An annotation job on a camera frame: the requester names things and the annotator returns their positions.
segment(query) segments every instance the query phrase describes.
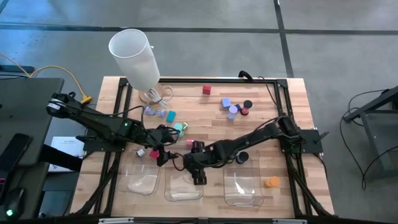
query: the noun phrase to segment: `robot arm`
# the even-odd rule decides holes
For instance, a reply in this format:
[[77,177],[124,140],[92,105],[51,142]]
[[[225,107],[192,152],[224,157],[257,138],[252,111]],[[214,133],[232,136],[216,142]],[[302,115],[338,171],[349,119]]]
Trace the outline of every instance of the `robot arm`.
[[153,148],[159,151],[158,166],[162,166],[167,160],[176,157],[170,152],[165,152],[164,146],[166,143],[173,144],[176,142],[177,138],[174,138],[174,136],[178,136],[178,130],[163,124],[155,129],[145,129],[141,121],[119,117],[117,116],[119,113],[100,113],[81,104],[74,97],[75,93],[54,93],[46,107],[47,113],[56,118],[72,119],[93,130],[102,141],[109,144],[133,142],[144,147]]
[[292,146],[301,144],[303,138],[292,118],[282,116],[270,120],[263,128],[259,126],[253,132],[234,140],[220,140],[205,146],[203,142],[195,141],[191,153],[183,156],[184,168],[192,175],[195,185],[206,185],[204,168],[220,168],[233,160],[239,151],[255,146],[269,139],[279,139]]

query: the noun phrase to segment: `red cube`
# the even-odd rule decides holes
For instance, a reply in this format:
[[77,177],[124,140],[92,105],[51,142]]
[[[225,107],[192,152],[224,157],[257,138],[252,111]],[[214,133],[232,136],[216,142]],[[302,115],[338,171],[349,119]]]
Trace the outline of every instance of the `red cube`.
[[211,86],[209,85],[203,86],[203,94],[210,95],[210,91],[211,91]]

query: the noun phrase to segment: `concrete floor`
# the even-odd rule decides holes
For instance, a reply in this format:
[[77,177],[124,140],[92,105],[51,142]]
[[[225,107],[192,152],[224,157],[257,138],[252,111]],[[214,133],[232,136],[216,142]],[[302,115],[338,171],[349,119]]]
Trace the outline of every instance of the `concrete floor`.
[[[394,0],[279,2],[286,29],[398,29],[398,1]],[[10,24],[279,27],[273,0],[9,0],[2,12],[0,7],[0,26]],[[397,85],[398,32],[395,35],[339,33],[342,32],[286,35],[294,77],[305,79],[314,122],[320,131],[330,132],[323,140],[323,147],[335,212],[346,218],[397,222],[398,178],[370,182],[363,191],[359,170],[343,145],[338,125],[352,96]],[[14,30],[2,26],[0,51],[24,65],[66,67],[77,76],[86,94],[98,96],[103,76],[122,75],[108,52],[108,42],[114,34]],[[148,32],[147,35],[164,76],[235,77],[240,70],[246,70],[253,76],[287,77],[279,34]],[[0,63],[8,62],[0,58]],[[46,70],[39,76],[63,77],[64,92],[78,93],[73,80],[62,71]],[[360,97],[354,106],[375,96]],[[73,121],[53,119],[46,143],[53,136],[76,136],[83,132],[84,128]],[[374,155],[364,131],[344,124],[343,132],[359,163],[366,167]]]

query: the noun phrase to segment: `wooden table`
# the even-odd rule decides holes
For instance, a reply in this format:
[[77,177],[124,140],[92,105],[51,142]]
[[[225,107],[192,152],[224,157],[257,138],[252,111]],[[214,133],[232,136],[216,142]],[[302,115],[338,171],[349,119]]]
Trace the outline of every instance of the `wooden table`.
[[[292,102],[295,121],[302,129],[314,127],[304,80],[301,78],[287,79],[290,99]],[[119,77],[104,77],[98,97],[96,109],[102,113],[112,113]],[[166,147],[172,152],[188,152],[186,139],[205,141],[206,144],[220,139],[234,139],[251,132],[255,127],[267,119],[277,116],[275,105],[269,97],[264,85],[260,84],[230,84],[212,83],[211,95],[202,95],[202,83],[171,83],[174,96],[169,101],[167,110],[176,111],[174,123],[187,122],[189,129],[184,137],[173,146]],[[253,107],[248,116],[236,115],[234,121],[226,119],[227,111],[221,109],[221,98],[229,97],[233,104],[242,104],[244,100],[251,100]],[[133,90],[130,107],[141,105],[136,90]],[[141,111],[134,110],[128,114],[129,118],[139,119]],[[156,128],[159,124],[166,124],[165,118],[144,115],[146,128]],[[136,144],[127,144],[127,151],[136,150]],[[292,199],[290,196],[289,180],[284,155],[280,152],[277,140],[266,141],[246,150],[253,163],[258,163],[261,181],[274,175],[280,177],[280,187],[275,189],[262,188],[263,204],[260,207],[230,206],[224,199],[223,170],[205,169],[208,184],[203,188],[203,196],[198,200],[169,202],[165,198],[165,167],[160,168],[159,184],[153,194],[140,195],[122,192],[116,187],[112,216],[129,217],[218,217],[218,218],[272,218],[294,217]],[[126,156],[122,155],[119,169],[118,184],[123,174]],[[104,153],[95,152],[83,161],[78,179],[71,211],[77,211],[89,199],[98,185]],[[326,210],[333,213],[328,183],[325,171],[319,159],[311,154],[303,155],[303,164],[309,189]],[[298,187],[300,208],[304,212],[303,197]],[[102,207],[106,205],[108,187],[104,190]]]

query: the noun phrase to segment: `transparent tray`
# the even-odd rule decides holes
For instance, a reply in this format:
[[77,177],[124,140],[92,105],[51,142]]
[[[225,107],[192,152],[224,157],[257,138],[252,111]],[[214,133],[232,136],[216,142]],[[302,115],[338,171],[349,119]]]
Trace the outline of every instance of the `transparent tray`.
[[151,149],[143,149],[145,156],[142,158],[136,154],[140,149],[127,153],[121,169],[118,190],[150,195],[156,190],[159,183],[160,167],[156,165],[154,159],[149,157]]
[[224,199],[232,206],[262,205],[264,197],[256,152],[244,164],[234,161],[224,166]]
[[[175,160],[175,165],[182,166],[182,159]],[[198,200],[203,196],[203,186],[194,185],[191,174],[187,170],[178,171],[172,161],[165,165],[166,186],[164,197],[170,202],[179,200]]]

